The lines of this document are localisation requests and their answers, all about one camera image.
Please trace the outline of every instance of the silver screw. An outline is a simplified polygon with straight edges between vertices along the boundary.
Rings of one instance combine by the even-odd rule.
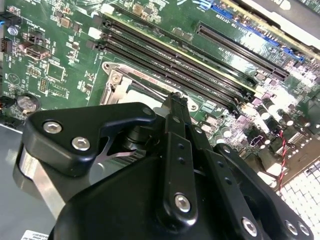
[[[295,235],[295,236],[298,235],[298,231],[297,231],[296,227],[293,226],[293,225],[291,224],[291,222],[289,222],[288,220],[285,221],[285,226],[286,226],[287,229],[289,229],[289,231],[290,231],[293,235]]]
[[[223,150],[228,154],[230,153],[230,149],[227,146],[223,146]]]
[[[72,140],[72,146],[79,151],[87,151],[90,148],[88,139],[78,136]]]
[[[173,117],[173,120],[176,121],[177,123],[180,123],[179,118],[177,118],[176,116]]]
[[[115,74],[115,75],[112,76],[111,79],[112,79],[113,82],[115,82],[115,83],[117,84],[117,83],[120,82],[120,79],[121,79],[121,78],[120,78],[119,75]]]
[[[19,33],[18,29],[15,26],[8,27],[7,31],[11,36],[17,36]]]
[[[143,112],[145,113],[145,114],[148,114],[148,115],[151,115],[152,114],[152,112],[148,109],[148,108],[144,108],[143,109]]]
[[[62,126],[55,121],[47,121],[43,124],[43,129],[49,134],[58,134],[62,131]]]
[[[174,197],[174,203],[181,212],[187,213],[191,209],[189,200],[181,194]]]
[[[256,226],[245,216],[242,218],[242,225],[252,237],[256,237],[258,235]]]
[[[197,132],[198,134],[202,134],[202,130],[201,130],[200,127],[196,126],[194,129],[196,130],[196,132]]]
[[[300,228],[300,230],[307,236],[310,235],[308,228],[306,228],[305,225],[303,225],[301,222],[298,221],[298,226]]]

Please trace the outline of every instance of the red and black wire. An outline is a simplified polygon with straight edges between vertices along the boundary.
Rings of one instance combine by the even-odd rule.
[[[287,159],[286,159],[286,153],[287,153],[287,149],[286,149],[286,146],[287,146],[287,140],[284,136],[284,131],[280,131],[279,133],[279,137],[281,138],[282,140],[282,162],[281,162],[281,172],[280,172],[280,175],[278,177],[278,184],[279,184],[279,196],[282,198],[282,188],[283,188],[283,179],[284,179],[284,176],[285,176],[285,165],[287,163]]]

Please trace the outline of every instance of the white grid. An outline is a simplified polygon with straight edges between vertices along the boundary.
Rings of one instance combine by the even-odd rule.
[[[285,185],[282,196],[320,240],[320,161]]]

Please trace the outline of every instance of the motherboard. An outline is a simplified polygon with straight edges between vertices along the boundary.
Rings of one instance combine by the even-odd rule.
[[[300,4],[320,12],[319,1]],[[14,100],[2,119],[12,128],[35,111],[156,109],[174,92],[212,145],[244,159],[294,157],[319,133],[320,50],[236,2],[6,0],[0,24],[2,95]]]

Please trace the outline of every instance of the sticker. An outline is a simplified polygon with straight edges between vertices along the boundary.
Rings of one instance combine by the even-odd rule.
[[[27,230],[23,234],[21,240],[47,240],[49,235],[36,231]]]

